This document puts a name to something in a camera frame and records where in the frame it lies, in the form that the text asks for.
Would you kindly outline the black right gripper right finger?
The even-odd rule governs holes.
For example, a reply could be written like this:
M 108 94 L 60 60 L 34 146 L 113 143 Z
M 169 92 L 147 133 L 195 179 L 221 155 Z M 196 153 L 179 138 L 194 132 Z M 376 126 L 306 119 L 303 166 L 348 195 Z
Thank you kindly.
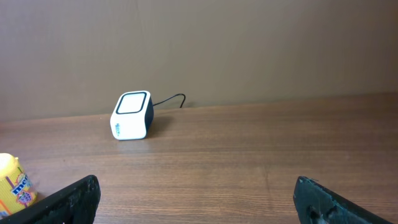
M 391 224 L 305 176 L 298 177 L 293 200 L 300 223 Z

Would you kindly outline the yellow mentos gum bottle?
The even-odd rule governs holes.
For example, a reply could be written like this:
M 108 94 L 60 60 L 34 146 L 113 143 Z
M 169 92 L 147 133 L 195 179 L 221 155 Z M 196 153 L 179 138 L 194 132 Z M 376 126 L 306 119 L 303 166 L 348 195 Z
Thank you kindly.
M 1 219 L 31 206 L 36 201 L 37 191 L 17 157 L 1 153 L 0 178 Z

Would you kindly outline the white barcode scanner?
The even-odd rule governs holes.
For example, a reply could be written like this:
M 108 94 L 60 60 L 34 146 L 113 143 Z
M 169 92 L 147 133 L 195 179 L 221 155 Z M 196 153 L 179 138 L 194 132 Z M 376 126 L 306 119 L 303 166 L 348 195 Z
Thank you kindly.
M 110 117 L 113 137 L 119 141 L 144 139 L 154 120 L 154 105 L 149 91 L 122 94 Z

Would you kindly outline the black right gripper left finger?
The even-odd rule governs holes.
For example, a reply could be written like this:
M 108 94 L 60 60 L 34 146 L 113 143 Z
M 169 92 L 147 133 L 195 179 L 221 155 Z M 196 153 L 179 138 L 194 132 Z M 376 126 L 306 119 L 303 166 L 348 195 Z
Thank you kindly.
M 93 224 L 101 198 L 95 175 L 88 175 L 1 220 L 1 224 Z

